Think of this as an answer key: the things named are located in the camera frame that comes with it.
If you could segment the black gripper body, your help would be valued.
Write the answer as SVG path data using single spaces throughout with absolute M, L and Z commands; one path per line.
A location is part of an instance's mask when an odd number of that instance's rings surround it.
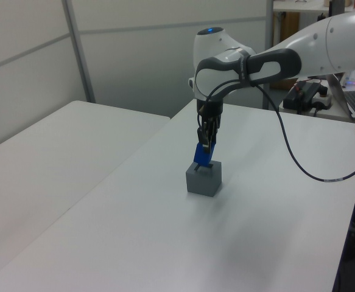
M 196 102 L 198 115 L 201 123 L 207 122 L 211 118 L 218 118 L 223 112 L 223 102 Z

